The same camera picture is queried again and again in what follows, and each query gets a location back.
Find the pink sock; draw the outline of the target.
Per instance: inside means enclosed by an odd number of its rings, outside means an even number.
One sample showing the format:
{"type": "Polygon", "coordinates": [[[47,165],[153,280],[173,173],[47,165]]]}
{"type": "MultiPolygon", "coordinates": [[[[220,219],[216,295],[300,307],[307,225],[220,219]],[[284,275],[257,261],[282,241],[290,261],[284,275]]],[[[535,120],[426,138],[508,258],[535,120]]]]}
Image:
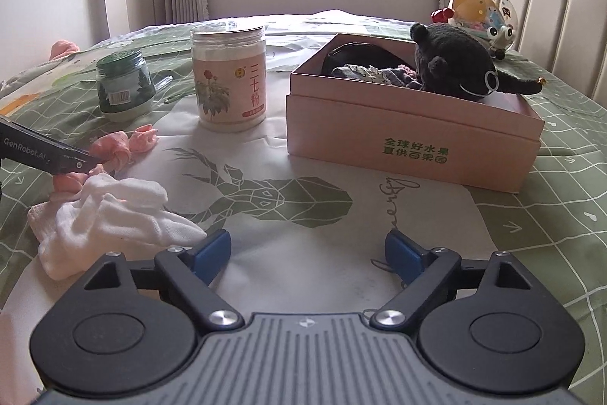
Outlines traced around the pink sock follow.
{"type": "Polygon", "coordinates": [[[130,135],[124,131],[112,132],[91,144],[91,156],[97,160],[94,168],[87,173],[68,173],[52,177],[51,202],[70,200],[83,189],[92,176],[115,173],[123,170],[135,158],[151,151],[159,142],[157,130],[152,124],[141,125],[130,135]]]}

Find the white socks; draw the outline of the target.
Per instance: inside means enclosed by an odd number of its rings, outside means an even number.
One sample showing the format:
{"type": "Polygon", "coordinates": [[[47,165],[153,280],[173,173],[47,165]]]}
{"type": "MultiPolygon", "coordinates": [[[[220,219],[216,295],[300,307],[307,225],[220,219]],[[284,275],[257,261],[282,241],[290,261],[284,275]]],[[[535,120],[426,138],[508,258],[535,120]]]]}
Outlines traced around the white socks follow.
{"type": "Polygon", "coordinates": [[[207,237],[197,224],[165,210],[168,193],[154,181],[107,174],[88,178],[75,194],[60,193],[28,212],[38,258],[55,281],[88,270],[102,255],[143,260],[207,237]]]}

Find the grey knitted hat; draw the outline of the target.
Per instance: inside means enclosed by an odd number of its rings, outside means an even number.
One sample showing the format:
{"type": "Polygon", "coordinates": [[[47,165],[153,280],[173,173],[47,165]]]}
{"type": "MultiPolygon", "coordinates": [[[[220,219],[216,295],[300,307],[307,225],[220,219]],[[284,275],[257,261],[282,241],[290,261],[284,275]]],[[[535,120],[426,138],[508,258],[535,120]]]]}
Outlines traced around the grey knitted hat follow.
{"type": "Polygon", "coordinates": [[[330,72],[332,77],[384,84],[395,87],[405,87],[410,90],[422,90],[423,83],[418,79],[417,72],[409,66],[399,65],[396,68],[378,69],[373,66],[344,65],[330,72]]]}

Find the green lidded glass jar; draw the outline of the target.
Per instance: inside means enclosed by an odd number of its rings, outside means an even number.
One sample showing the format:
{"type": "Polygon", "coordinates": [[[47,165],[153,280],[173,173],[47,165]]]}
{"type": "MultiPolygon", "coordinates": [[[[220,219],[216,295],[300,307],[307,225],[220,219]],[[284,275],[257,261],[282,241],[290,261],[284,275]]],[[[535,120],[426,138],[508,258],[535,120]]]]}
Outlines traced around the green lidded glass jar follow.
{"type": "Polygon", "coordinates": [[[101,113],[112,122],[126,122],[151,111],[154,97],[175,79],[172,71],[152,76],[140,50],[116,51],[97,61],[101,113]]]}

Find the green patterned bedspread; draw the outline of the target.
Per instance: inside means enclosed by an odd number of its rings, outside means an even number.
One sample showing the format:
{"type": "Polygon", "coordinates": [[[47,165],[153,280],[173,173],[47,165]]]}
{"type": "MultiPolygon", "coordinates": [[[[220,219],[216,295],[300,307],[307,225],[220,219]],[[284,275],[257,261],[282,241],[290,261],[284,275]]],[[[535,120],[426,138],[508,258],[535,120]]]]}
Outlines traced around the green patterned bedspread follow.
{"type": "Polygon", "coordinates": [[[266,16],[266,120],[238,134],[198,122],[189,26],[148,27],[4,77],[1,105],[45,135],[86,147],[113,132],[98,107],[96,64],[120,50],[144,55],[164,87],[141,117],[159,145],[127,175],[159,182],[168,207],[205,230],[225,228],[230,264],[218,294],[251,312],[371,312],[399,292],[384,239],[398,228],[418,244],[465,258],[516,255],[577,319],[585,354],[571,388],[606,400],[606,112],[558,78],[530,99],[544,122],[519,193],[508,194],[290,156],[290,74],[338,33],[404,39],[407,22],[332,10],[266,16]]]}

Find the pink cardboard box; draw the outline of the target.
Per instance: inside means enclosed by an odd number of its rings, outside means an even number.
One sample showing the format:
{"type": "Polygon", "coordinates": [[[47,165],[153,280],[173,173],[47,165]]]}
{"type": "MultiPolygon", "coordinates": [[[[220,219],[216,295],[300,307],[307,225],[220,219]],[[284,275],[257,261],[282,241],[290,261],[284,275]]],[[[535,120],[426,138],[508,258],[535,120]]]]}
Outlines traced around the pink cardboard box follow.
{"type": "Polygon", "coordinates": [[[321,73],[328,52],[377,44],[411,63],[412,42],[338,34],[290,75],[289,154],[516,193],[540,148],[544,122],[521,96],[474,103],[321,73]]]}

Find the white jar with flower label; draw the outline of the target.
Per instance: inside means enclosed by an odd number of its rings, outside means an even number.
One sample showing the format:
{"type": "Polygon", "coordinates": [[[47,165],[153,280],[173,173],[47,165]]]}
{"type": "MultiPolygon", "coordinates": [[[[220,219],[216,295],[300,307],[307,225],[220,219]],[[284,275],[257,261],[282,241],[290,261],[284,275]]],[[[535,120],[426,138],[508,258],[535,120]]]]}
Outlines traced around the white jar with flower label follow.
{"type": "Polygon", "coordinates": [[[191,29],[198,115],[213,132],[244,132],[266,118],[266,29],[234,19],[191,29]]]}

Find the round cartoon toy ball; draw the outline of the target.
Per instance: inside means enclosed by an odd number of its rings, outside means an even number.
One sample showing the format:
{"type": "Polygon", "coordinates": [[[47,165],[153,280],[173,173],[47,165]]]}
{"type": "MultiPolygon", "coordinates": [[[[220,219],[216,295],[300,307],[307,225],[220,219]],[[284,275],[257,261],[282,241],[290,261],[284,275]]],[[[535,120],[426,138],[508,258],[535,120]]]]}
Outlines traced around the round cartoon toy ball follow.
{"type": "Polygon", "coordinates": [[[462,29],[497,60],[505,58],[519,33],[519,18],[509,0],[450,0],[431,13],[431,20],[462,29]]]}

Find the beige padded headboard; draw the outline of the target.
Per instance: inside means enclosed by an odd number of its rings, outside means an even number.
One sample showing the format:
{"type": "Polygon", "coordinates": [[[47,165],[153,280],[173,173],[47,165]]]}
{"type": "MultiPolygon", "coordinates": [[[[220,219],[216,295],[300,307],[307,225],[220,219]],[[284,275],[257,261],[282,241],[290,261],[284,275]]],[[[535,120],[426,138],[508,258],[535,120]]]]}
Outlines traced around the beige padded headboard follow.
{"type": "Polygon", "coordinates": [[[607,0],[509,1],[520,22],[516,51],[604,106],[607,0]]]}

